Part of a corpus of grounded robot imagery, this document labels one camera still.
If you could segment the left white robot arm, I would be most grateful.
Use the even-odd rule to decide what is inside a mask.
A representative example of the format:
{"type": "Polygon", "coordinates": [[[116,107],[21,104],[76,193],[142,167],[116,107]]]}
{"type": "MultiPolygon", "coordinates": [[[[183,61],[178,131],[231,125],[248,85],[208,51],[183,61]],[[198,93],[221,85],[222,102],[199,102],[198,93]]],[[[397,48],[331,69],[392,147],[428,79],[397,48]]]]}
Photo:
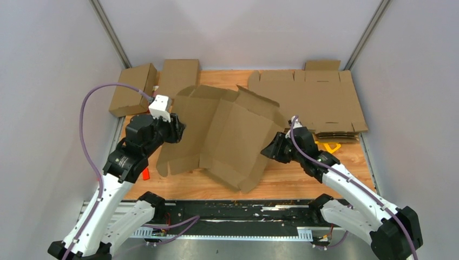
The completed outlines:
{"type": "Polygon", "coordinates": [[[119,247],[143,224],[161,223],[166,216],[165,200],[146,192],[135,205],[110,224],[115,210],[148,166],[149,157],[163,144],[179,143],[186,126],[178,115],[167,117],[140,114],[131,118],[125,137],[108,156],[88,208],[72,231],[48,247],[56,259],[112,259],[119,247]]]}

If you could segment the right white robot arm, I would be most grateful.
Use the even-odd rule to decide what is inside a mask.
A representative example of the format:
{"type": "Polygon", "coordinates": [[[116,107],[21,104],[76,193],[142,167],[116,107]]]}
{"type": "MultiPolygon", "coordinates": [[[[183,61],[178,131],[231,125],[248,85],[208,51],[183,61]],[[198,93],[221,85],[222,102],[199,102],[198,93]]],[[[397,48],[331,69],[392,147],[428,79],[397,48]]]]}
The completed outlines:
{"type": "Polygon", "coordinates": [[[418,214],[399,207],[358,180],[333,154],[318,148],[306,127],[278,132],[261,150],[277,162],[297,162],[306,174],[338,192],[349,206],[330,195],[316,198],[309,211],[312,224],[338,225],[368,243],[378,259],[418,259],[423,245],[418,214]]]}

